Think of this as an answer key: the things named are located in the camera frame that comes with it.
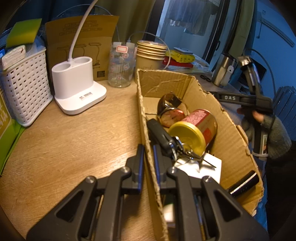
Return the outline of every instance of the green bag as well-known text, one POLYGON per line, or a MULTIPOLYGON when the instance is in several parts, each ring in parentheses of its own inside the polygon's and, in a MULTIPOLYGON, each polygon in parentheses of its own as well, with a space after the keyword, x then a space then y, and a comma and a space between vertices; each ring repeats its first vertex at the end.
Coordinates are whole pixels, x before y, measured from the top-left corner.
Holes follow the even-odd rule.
POLYGON ((12 119, 0 92, 0 175, 25 128, 12 119))

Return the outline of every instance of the white desk lamp base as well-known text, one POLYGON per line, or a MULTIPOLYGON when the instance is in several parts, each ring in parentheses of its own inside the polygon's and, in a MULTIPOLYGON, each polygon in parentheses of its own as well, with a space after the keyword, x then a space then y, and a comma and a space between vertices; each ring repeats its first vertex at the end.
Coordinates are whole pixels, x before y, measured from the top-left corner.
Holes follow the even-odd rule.
POLYGON ((107 89, 94 81, 92 58, 78 57, 52 68, 55 100, 62 111, 77 115, 106 98, 107 89))

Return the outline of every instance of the cardboard box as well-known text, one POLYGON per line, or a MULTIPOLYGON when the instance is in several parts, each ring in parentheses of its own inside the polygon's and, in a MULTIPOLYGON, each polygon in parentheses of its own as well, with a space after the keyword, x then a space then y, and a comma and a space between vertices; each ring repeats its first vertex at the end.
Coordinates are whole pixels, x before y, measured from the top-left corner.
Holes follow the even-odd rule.
MULTIPOLYGON (((155 237, 158 241, 163 241, 168 240, 168 228, 163 217, 163 206, 146 125, 146 117, 148 119, 157 117, 145 113, 156 113, 157 103, 164 94, 173 91, 186 104, 189 112, 196 109, 207 109, 215 116, 218 131, 210 154, 215 154, 222 160, 220 185, 223 188, 229 188, 251 170, 255 170, 258 176, 260 173, 248 148, 247 136, 241 126, 233 123, 216 98, 203 90, 195 77, 165 70, 139 69, 137 83, 141 136, 147 154, 145 176, 150 209, 155 237)), ((238 201, 250 214, 253 214, 262 196, 263 183, 260 179, 256 187, 239 197, 238 201)))
MULTIPOLYGON (((94 80, 108 79, 109 54, 118 16, 90 15, 87 17, 73 51, 73 58, 93 59, 94 80)), ((49 69, 66 61, 70 46, 82 16, 62 18, 45 24, 49 69)))

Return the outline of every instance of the green sponge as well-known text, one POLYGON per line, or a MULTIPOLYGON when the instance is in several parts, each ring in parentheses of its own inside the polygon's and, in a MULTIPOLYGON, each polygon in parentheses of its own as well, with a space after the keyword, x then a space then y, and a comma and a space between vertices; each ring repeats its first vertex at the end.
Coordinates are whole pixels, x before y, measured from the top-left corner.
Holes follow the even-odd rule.
POLYGON ((42 18, 17 22, 7 37, 6 48, 33 43, 41 20, 42 18))

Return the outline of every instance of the white woven basket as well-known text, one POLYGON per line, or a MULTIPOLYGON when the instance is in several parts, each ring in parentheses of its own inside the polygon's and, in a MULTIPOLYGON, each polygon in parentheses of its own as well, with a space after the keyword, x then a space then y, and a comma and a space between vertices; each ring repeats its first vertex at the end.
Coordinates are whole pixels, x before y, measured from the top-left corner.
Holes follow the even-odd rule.
POLYGON ((51 102, 45 50, 31 55, 0 74, 0 82, 16 120, 30 126, 51 102))

